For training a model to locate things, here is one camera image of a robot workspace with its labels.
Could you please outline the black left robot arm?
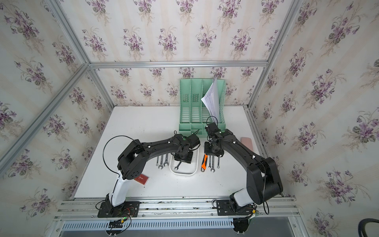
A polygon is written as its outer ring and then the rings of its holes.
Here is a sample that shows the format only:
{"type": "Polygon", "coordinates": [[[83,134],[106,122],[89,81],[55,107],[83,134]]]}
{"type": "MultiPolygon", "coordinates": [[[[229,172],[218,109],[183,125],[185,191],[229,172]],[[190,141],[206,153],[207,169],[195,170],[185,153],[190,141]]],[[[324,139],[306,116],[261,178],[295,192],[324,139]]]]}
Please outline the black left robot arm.
{"type": "Polygon", "coordinates": [[[191,163],[192,155],[200,146],[199,137],[196,134],[184,136],[174,134],[172,137],[156,142],[140,142],[138,139],[132,142],[117,158],[117,180],[111,193],[107,195],[111,207],[117,207],[125,202],[129,189],[129,181],[140,176],[146,163],[152,158],[171,155],[180,163],[191,163]]]}

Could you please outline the orange handled adjustable wrench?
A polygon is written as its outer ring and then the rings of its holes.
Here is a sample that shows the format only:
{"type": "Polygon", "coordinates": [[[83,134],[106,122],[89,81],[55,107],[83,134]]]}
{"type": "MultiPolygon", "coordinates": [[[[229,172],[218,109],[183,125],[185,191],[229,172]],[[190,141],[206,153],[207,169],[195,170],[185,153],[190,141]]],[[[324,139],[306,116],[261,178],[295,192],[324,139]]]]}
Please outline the orange handled adjustable wrench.
{"type": "Polygon", "coordinates": [[[208,156],[205,154],[201,163],[201,172],[205,172],[207,169],[208,156]]]}

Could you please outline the large silver open-end wrench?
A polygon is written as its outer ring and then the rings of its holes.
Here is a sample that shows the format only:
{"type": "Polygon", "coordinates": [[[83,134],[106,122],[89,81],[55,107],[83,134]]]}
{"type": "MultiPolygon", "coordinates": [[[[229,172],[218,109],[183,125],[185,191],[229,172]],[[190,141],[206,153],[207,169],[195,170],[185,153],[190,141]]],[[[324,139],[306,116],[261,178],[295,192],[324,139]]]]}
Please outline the large silver open-end wrench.
{"type": "Polygon", "coordinates": [[[163,166],[163,155],[160,156],[160,162],[159,162],[158,168],[159,168],[160,170],[162,170],[162,169],[164,168],[164,166],[163,166]]]}

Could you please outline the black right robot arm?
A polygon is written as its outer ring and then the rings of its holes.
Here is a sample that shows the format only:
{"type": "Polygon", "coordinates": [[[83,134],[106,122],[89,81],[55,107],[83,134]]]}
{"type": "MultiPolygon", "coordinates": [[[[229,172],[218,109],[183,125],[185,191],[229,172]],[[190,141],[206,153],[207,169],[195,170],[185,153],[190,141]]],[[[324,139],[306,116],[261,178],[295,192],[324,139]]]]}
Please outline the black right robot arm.
{"type": "Polygon", "coordinates": [[[263,204],[283,192],[283,185],[274,159],[263,158],[247,148],[229,130],[221,130],[216,123],[205,127],[208,141],[204,152],[221,158],[230,154],[246,171],[246,187],[230,195],[230,205],[242,208],[248,204],[263,204]]]}

